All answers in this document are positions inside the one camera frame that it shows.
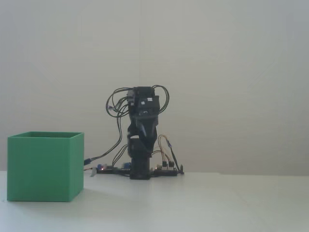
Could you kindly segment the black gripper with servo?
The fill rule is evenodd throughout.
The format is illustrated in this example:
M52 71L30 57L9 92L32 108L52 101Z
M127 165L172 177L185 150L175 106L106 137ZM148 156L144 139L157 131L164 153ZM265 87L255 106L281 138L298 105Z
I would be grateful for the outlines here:
M159 96L140 97L134 104L136 127L139 139L146 147L146 156L151 156L157 140L158 115L160 111Z

